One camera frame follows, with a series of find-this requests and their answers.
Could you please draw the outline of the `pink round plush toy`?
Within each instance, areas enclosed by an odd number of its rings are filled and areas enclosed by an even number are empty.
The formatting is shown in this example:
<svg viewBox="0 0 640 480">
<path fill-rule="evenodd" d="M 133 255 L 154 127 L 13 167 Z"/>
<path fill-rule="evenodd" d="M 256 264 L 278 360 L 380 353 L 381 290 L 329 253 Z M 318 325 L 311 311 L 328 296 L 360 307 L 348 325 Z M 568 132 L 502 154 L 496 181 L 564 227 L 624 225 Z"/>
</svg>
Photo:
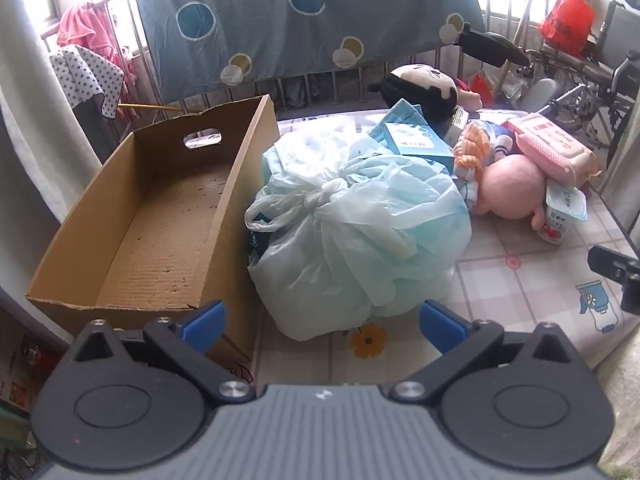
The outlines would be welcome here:
<svg viewBox="0 0 640 480">
<path fill-rule="evenodd" d="M 540 231 L 546 220 L 545 198 L 546 177 L 538 166 L 524 155 L 508 155 L 483 170 L 472 213 L 529 219 L 532 229 Z"/>
</svg>

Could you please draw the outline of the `blue quilt with circles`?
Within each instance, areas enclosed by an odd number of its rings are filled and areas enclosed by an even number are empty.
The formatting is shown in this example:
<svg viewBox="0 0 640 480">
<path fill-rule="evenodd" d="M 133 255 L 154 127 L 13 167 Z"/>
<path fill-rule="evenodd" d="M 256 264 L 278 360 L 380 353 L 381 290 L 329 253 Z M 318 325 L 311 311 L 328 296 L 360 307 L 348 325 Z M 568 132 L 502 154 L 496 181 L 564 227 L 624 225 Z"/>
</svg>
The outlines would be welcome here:
<svg viewBox="0 0 640 480">
<path fill-rule="evenodd" d="M 160 95 L 403 58 L 482 29 L 478 0 L 137 0 Z"/>
</svg>

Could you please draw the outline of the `orange striped towel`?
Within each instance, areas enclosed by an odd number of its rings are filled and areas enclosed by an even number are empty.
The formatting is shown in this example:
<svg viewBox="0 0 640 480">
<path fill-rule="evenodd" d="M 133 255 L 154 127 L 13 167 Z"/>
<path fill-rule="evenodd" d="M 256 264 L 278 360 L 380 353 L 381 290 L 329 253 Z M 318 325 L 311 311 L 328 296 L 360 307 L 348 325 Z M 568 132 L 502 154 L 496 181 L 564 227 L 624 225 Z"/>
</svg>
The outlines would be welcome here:
<svg viewBox="0 0 640 480">
<path fill-rule="evenodd" d="M 473 180 L 484 168 L 485 158 L 491 150 L 490 137 L 475 122 L 469 122 L 452 149 L 454 174 L 462 180 Z"/>
</svg>

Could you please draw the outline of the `wheelchair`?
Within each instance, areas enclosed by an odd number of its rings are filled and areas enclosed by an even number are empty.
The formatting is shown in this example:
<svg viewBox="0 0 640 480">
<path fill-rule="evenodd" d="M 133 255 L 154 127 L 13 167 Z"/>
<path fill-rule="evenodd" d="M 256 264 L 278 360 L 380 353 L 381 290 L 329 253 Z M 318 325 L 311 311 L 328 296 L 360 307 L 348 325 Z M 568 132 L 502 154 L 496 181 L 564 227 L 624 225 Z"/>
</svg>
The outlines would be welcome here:
<svg viewBox="0 0 640 480">
<path fill-rule="evenodd" d="M 605 150 L 612 160 L 639 91 L 639 11 L 612 1 L 582 58 L 543 44 L 518 71 L 532 85 L 518 103 Z"/>
</svg>

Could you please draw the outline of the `light blue plastic bag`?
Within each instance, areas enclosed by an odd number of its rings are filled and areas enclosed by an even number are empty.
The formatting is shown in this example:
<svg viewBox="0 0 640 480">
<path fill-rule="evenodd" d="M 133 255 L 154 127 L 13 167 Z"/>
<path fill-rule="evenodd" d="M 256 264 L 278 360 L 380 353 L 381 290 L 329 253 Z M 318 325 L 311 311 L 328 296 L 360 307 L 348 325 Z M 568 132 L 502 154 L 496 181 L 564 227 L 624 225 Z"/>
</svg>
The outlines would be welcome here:
<svg viewBox="0 0 640 480">
<path fill-rule="evenodd" d="M 248 273 L 280 332 L 304 341 L 446 295 L 472 235 L 446 168 L 370 136 L 288 133 L 262 155 Z"/>
</svg>

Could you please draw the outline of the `white yogurt cup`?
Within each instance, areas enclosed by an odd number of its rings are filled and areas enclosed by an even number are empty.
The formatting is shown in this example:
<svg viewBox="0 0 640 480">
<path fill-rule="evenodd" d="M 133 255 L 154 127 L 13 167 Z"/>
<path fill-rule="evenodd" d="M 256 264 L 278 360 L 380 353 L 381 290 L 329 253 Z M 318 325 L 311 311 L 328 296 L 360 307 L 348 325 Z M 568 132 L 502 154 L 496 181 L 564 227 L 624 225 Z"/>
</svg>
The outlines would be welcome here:
<svg viewBox="0 0 640 480">
<path fill-rule="evenodd" d="M 549 179 L 544 196 L 544 225 L 539 236 L 553 245 L 561 245 L 576 222 L 588 219 L 587 199 L 579 188 Z"/>
</svg>

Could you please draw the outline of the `red plastic bag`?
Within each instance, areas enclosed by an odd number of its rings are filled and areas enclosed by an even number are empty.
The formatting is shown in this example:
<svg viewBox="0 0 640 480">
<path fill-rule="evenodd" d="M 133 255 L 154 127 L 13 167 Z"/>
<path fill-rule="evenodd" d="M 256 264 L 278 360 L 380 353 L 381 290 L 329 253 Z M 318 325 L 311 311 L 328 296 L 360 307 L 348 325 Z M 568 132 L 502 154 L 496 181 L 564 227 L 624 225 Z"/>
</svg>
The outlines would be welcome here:
<svg viewBox="0 0 640 480">
<path fill-rule="evenodd" d="M 542 39 L 550 47 L 580 56 L 593 20 L 593 8 L 586 0 L 556 0 L 539 30 Z"/>
</svg>

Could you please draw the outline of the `pink hanging garment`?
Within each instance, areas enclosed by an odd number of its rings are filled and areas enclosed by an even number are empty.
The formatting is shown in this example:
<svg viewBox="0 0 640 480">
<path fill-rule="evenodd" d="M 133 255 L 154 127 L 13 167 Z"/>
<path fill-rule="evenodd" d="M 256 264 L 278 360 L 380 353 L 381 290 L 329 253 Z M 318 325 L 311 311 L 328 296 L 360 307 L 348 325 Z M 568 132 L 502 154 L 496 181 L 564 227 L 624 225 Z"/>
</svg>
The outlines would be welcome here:
<svg viewBox="0 0 640 480">
<path fill-rule="evenodd" d="M 70 44 L 81 46 L 118 66 L 125 74 L 127 93 L 136 85 L 136 72 L 124 51 L 119 49 L 110 18 L 103 6 L 83 3 L 68 8 L 58 23 L 56 43 L 59 47 Z"/>
</svg>

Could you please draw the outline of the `brown cardboard box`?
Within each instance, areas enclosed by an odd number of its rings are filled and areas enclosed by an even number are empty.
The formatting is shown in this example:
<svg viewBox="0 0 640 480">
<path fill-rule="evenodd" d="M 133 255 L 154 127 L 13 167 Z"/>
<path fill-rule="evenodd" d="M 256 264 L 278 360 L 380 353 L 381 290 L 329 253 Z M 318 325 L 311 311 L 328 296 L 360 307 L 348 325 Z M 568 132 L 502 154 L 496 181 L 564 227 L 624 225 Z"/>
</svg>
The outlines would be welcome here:
<svg viewBox="0 0 640 480">
<path fill-rule="evenodd" d="M 278 139 L 269 96 L 130 133 L 56 232 L 27 299 L 72 335 L 95 318 L 135 330 L 218 300 L 227 321 L 209 356 L 250 362 L 260 301 L 244 214 Z"/>
</svg>

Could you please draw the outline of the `black-haired plush doll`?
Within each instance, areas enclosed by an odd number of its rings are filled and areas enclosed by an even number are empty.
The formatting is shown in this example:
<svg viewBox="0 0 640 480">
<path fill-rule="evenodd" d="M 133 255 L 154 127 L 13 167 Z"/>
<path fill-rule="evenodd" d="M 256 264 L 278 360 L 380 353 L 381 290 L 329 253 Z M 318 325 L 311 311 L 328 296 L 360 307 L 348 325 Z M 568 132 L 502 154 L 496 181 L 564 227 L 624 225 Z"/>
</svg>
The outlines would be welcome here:
<svg viewBox="0 0 640 480">
<path fill-rule="evenodd" d="M 417 105 L 428 122 L 439 124 L 454 116 L 457 107 L 477 112 L 483 107 L 480 95 L 463 82 L 427 64 L 408 64 L 394 68 L 368 85 L 388 107 L 400 100 Z"/>
</svg>

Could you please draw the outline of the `blue bandage box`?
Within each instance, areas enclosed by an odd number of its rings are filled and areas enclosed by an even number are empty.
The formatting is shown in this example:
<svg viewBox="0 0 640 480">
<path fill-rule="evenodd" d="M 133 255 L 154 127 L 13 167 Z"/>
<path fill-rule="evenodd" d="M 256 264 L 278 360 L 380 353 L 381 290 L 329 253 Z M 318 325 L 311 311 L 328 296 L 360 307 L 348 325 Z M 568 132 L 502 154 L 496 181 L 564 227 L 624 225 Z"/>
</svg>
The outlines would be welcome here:
<svg viewBox="0 0 640 480">
<path fill-rule="evenodd" d="M 454 171 L 452 148 L 427 123 L 421 107 L 405 99 L 390 108 L 369 136 L 396 155 L 423 158 L 441 164 L 450 174 Z"/>
</svg>

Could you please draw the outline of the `polka dot hanging cloth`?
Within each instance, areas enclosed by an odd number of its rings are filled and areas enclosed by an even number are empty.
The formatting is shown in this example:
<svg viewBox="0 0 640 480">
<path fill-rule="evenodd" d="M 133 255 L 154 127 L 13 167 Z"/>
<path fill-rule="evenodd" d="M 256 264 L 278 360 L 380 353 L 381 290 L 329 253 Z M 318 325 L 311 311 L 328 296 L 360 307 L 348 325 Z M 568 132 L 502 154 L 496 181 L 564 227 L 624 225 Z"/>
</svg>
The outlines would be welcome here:
<svg viewBox="0 0 640 480">
<path fill-rule="evenodd" d="M 115 119 L 124 72 L 101 55 L 70 44 L 49 54 L 49 60 L 71 108 L 98 99 L 106 119 Z"/>
</svg>

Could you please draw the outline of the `pink wet wipes pack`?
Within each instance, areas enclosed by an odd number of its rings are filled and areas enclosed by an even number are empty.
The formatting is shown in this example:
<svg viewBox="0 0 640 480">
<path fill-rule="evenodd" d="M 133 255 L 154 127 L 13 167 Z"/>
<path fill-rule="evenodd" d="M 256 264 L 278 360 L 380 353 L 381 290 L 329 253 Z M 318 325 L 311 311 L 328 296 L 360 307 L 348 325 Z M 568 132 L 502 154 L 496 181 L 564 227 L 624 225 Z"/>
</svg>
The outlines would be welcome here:
<svg viewBox="0 0 640 480">
<path fill-rule="evenodd" d="M 559 184 L 581 188 L 601 172 L 590 148 L 541 114 L 512 117 L 506 128 L 514 134 L 520 152 Z"/>
</svg>

